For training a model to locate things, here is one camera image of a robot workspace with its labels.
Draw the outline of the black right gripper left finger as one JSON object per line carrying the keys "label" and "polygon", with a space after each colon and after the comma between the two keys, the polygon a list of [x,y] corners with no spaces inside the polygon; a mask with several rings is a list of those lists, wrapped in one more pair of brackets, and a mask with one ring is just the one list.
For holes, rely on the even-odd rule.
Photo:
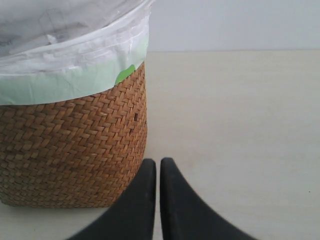
{"label": "black right gripper left finger", "polygon": [[144,159],[129,186],[99,218],[71,240],[151,240],[156,207],[156,163]]}

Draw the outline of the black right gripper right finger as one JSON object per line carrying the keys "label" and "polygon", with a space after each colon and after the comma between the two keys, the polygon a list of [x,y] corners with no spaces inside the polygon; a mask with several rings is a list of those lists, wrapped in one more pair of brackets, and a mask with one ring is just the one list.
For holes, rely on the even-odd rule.
{"label": "black right gripper right finger", "polygon": [[164,240],[253,240],[221,217],[192,189],[175,161],[160,162],[160,217]]}

